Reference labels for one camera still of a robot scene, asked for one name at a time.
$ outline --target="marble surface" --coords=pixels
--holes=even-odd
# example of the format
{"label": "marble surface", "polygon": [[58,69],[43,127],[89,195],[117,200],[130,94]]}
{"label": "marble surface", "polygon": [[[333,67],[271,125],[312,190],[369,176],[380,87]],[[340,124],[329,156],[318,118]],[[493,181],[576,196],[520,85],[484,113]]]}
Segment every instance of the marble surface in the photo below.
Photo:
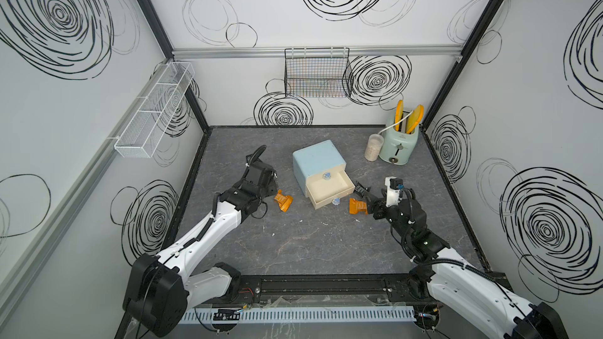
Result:
{"label": "marble surface", "polygon": [[392,239],[385,220],[371,215],[350,215],[349,197],[339,206],[314,210],[293,175],[292,153],[331,139],[347,162],[346,172],[375,191],[388,176],[402,177],[413,188],[427,213],[427,225],[448,241],[465,259],[479,267],[477,254],[446,191],[441,176],[419,138],[409,162],[393,165],[364,158],[368,136],[379,129],[344,128],[216,128],[211,135],[178,236],[203,218],[212,206],[214,192],[222,192],[245,170],[245,155],[262,144],[260,157],[278,173],[284,194],[294,200],[286,213],[272,199],[263,219],[249,217],[228,233],[201,261],[195,273],[226,262],[244,275],[406,273],[412,268],[400,245]]}

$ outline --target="robotic arm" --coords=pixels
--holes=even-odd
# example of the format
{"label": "robotic arm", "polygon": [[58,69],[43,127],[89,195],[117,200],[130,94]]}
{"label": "robotic arm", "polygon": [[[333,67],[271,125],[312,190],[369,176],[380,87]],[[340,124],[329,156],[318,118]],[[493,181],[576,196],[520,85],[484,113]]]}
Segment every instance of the robotic arm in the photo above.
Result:
{"label": "robotic arm", "polygon": [[358,182],[355,192],[366,199],[374,219],[388,220],[401,237],[398,242],[404,253],[417,264],[410,272],[414,297],[441,301],[491,339],[568,339],[553,308],[544,302],[536,306],[507,290],[429,230],[425,211],[402,179],[387,177],[385,186],[383,198]]}
{"label": "robotic arm", "polygon": [[263,199],[277,192],[277,175],[259,157],[266,146],[247,156],[243,177],[216,193],[212,212],[187,234],[155,256],[143,254],[132,265],[123,308],[152,333],[167,335],[182,315],[211,298],[230,302],[241,274],[224,263],[191,276],[199,262],[231,230],[252,215]]}
{"label": "robotic arm", "polygon": [[[236,184],[216,193],[212,211],[173,245],[155,256],[143,254],[132,265],[123,308],[155,335],[167,335],[183,314],[212,298],[225,303],[238,293],[241,274],[224,263],[192,276],[207,253],[252,215],[263,199],[277,193],[277,175],[259,157],[266,146],[247,156]],[[376,220],[386,219],[400,235],[404,253],[417,264],[409,288],[417,299],[431,296],[461,314],[491,339],[567,339],[557,312],[536,306],[497,283],[492,274],[473,267],[427,228],[427,215],[402,179],[385,179],[382,198],[360,183],[355,191]]]}

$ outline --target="open drawer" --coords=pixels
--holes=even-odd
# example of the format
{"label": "open drawer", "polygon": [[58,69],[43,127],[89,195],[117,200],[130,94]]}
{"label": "open drawer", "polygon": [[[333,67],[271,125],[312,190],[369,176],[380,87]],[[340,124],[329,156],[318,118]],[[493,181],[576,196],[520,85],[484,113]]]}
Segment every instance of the open drawer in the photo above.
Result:
{"label": "open drawer", "polygon": [[331,203],[335,198],[343,198],[354,191],[354,184],[344,170],[331,173],[330,179],[316,179],[306,184],[306,191],[314,209]]}

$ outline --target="black metal bar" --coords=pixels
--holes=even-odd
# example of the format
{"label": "black metal bar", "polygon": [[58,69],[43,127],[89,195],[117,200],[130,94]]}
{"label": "black metal bar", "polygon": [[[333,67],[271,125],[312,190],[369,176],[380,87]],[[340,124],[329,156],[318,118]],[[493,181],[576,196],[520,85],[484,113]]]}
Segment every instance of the black metal bar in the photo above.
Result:
{"label": "black metal bar", "polygon": [[192,113],[195,114],[195,117],[197,118],[197,122],[201,126],[201,130],[203,130],[204,133],[210,132],[211,130],[210,130],[209,124],[207,124],[207,119],[203,115],[203,111],[201,110],[201,105],[199,105],[199,101],[197,101],[195,94],[192,93],[192,91],[190,89],[187,89],[185,92],[185,97],[186,97],[186,101],[191,106]]}
{"label": "black metal bar", "polygon": [[498,9],[501,7],[503,1],[504,0],[490,0],[486,5],[485,10],[482,12],[482,15],[479,17],[477,24],[473,28],[473,31],[471,31],[471,35],[465,43],[465,47],[461,52],[461,60],[452,66],[452,69],[448,73],[448,77],[442,84],[438,95],[435,97],[435,100],[429,108],[429,112],[427,112],[427,115],[423,120],[423,125],[426,128],[429,127],[438,110],[440,110],[442,104],[446,100],[450,90],[452,87],[454,87],[456,80],[461,75],[465,65],[468,63],[469,57],[471,57],[473,51],[478,47],[479,42],[486,33],[488,26],[492,22],[492,19],[496,15],[496,12],[498,12]]}
{"label": "black metal bar", "polygon": [[159,16],[157,16],[157,12],[155,12],[155,7],[151,3],[151,0],[137,0],[138,5],[140,5],[140,9],[142,13],[147,18],[147,23],[151,27],[153,34],[155,35],[155,39],[157,39],[157,43],[159,43],[159,47],[163,52],[163,55],[167,58],[173,57],[172,51],[174,48],[168,38],[168,34],[165,32],[165,29],[161,25],[161,21],[159,21]]}
{"label": "black metal bar", "polygon": [[195,155],[195,158],[192,161],[191,169],[189,170],[189,174],[186,177],[185,186],[182,188],[182,192],[180,193],[178,205],[174,210],[174,214],[172,215],[170,227],[168,228],[168,231],[165,234],[165,238],[163,239],[161,250],[168,248],[171,244],[176,241],[178,229],[180,228],[180,223],[182,222],[182,218],[184,217],[188,200],[191,197],[192,188],[195,184],[195,180],[197,179],[199,167],[201,166],[201,160],[203,160],[203,154],[205,154],[205,150],[207,148],[207,141],[209,141],[209,137],[211,136],[211,134],[211,128],[203,134],[203,138],[201,139],[199,148],[197,149],[197,154]]}
{"label": "black metal bar", "polygon": [[[159,44],[159,47],[161,48],[163,55],[166,58],[172,58],[174,56],[174,54],[173,54],[174,48],[172,47],[172,43],[170,42],[168,34],[165,32],[165,29],[163,28],[163,25],[161,24],[161,21],[159,20],[159,16],[157,16],[157,12],[155,11],[155,7],[153,7],[153,3],[151,3],[151,0],[136,0],[136,1],[138,2],[138,5],[140,6],[140,10],[142,11],[142,14],[144,14],[145,18],[147,19],[147,23],[149,24],[149,27],[151,27],[151,30],[153,31],[153,34],[155,35],[155,39],[157,40],[157,43]],[[207,132],[207,130],[209,129],[209,125],[207,124],[207,120],[205,119],[205,116],[203,115],[203,111],[201,110],[199,101],[197,100],[195,95],[192,94],[192,92],[190,92],[190,89],[186,90],[185,96],[186,96],[186,101],[191,106],[191,109],[192,109],[193,113],[195,114],[195,117],[197,117],[197,121],[199,122],[201,129],[203,130],[203,132]]]}
{"label": "black metal bar", "polygon": [[355,275],[242,275],[239,293],[232,301],[210,299],[215,307],[269,304],[281,296],[366,295],[376,303],[404,302],[421,305],[433,298],[416,299],[408,288],[410,274]]}
{"label": "black metal bar", "polygon": [[444,167],[442,166],[442,163],[440,162],[440,158],[435,153],[435,148],[433,147],[433,144],[431,144],[431,140],[425,133],[426,128],[427,127],[421,125],[421,133],[423,134],[423,139],[425,139],[427,148],[429,148],[429,153],[431,153],[433,162],[435,162],[435,166],[438,168],[438,171],[440,172],[440,176],[442,177],[442,180],[444,181],[444,184],[446,185],[446,189],[448,190],[448,195],[450,195],[450,198],[452,199],[452,202],[454,203],[454,207],[456,207],[456,212],[461,217],[461,221],[463,222],[463,226],[465,227],[465,230],[467,231],[467,235],[469,236],[469,239],[471,240],[471,244],[473,245],[475,252],[478,254],[479,262],[482,264],[482,268],[486,272],[490,272],[492,270],[490,268],[490,263],[486,259],[486,254],[484,254],[484,251],[482,250],[482,247],[479,244],[478,238],[475,235],[475,232],[473,231],[473,228],[471,227],[469,220],[467,219],[467,215],[465,215],[465,211],[463,210],[463,206],[461,206],[461,202],[458,200],[456,193],[452,189],[452,184],[448,180],[448,176],[446,175],[446,171],[444,170]]}

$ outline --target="white power cord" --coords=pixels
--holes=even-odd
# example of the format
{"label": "white power cord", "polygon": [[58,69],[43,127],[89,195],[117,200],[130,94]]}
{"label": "white power cord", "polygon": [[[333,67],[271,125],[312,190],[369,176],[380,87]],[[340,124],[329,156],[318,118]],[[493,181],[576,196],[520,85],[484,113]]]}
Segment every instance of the white power cord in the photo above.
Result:
{"label": "white power cord", "polygon": [[394,127],[394,126],[395,126],[396,124],[398,124],[398,123],[402,123],[402,121],[403,121],[403,120],[405,120],[406,118],[410,117],[410,116],[411,116],[411,114],[412,114],[413,112],[414,112],[414,110],[413,110],[413,111],[411,111],[410,113],[408,113],[408,115],[406,115],[406,117],[404,117],[403,119],[399,120],[398,122],[396,122],[396,123],[392,124],[391,126],[388,126],[388,127],[384,128],[384,129],[382,129],[381,131],[377,132],[377,134],[379,134],[379,135],[380,135],[380,134],[381,134],[382,132],[384,132],[385,130],[387,130],[387,129],[391,129],[392,127]]}

